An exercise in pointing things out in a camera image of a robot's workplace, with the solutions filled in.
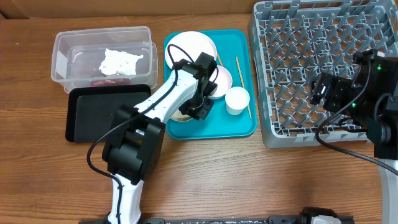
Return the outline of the grey white bowl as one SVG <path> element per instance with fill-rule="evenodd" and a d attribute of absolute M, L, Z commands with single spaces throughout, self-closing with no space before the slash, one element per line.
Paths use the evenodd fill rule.
<path fill-rule="evenodd" d="M 177 110 L 171 117 L 171 120 L 177 121 L 177 122 L 186 122 L 191 120 L 192 117 L 187 115 L 187 114 L 182 114 L 180 110 Z"/>

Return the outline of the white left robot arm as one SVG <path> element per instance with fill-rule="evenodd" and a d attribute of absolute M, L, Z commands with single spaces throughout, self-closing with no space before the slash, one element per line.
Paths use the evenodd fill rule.
<path fill-rule="evenodd" d="M 144 181 L 153 173 L 162 149 L 167 121 L 181 112 L 199 120 L 208 116 L 216 90 L 210 80 L 217 63 L 201 53 L 194 62 L 175 62 L 168 80 L 148 99 L 114 115 L 102 158 L 113 181 L 113 202 L 107 223 L 137 223 Z"/>

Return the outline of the red snack wrapper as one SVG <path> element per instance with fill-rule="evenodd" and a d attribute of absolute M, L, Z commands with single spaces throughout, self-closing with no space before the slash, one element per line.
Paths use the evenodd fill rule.
<path fill-rule="evenodd" d="M 106 80 L 95 80 L 90 82 L 91 87 L 99 86 L 116 86 L 116 85 L 129 85 L 130 79 L 128 78 L 118 78 L 118 79 L 106 79 Z"/>

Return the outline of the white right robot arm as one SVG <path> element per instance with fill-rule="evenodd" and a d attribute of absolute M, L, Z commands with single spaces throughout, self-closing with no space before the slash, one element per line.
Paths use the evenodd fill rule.
<path fill-rule="evenodd" d="M 310 82 L 310 103 L 322 105 L 333 115 L 316 131 L 323 146 L 371 162 L 379 167 L 382 182 L 382 222 L 397 223 L 397 58 L 387 57 L 376 49 L 355 52 L 353 63 L 357 74 L 343 78 L 322 73 Z M 368 157 L 331 145 L 319 136 L 324 125 L 343 115 L 338 125 L 347 120 L 360 127 L 374 144 L 374 155 Z"/>

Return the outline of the small pink bowl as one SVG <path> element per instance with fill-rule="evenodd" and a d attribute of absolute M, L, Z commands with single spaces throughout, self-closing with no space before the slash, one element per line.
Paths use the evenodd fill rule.
<path fill-rule="evenodd" d="M 223 97 L 233 84 L 233 79 L 230 72 L 221 65 L 217 66 L 217 69 L 210 77 L 210 81 L 215 81 L 215 83 L 217 84 L 215 92 L 209 96 L 209 98 L 211 99 L 218 99 Z"/>

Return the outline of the white paper cup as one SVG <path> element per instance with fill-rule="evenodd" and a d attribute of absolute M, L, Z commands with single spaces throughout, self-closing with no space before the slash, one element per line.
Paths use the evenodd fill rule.
<path fill-rule="evenodd" d="M 243 87 L 232 87 L 225 94 L 226 110 L 231 115 L 239 115 L 248 106 L 250 95 Z"/>

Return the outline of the white napkin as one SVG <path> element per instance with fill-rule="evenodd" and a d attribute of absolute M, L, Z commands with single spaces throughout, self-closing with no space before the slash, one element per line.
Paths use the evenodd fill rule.
<path fill-rule="evenodd" d="M 136 75 L 136 65 L 143 55 L 134 55 L 125 51 L 105 49 L 105 59 L 99 70 L 103 75 Z"/>

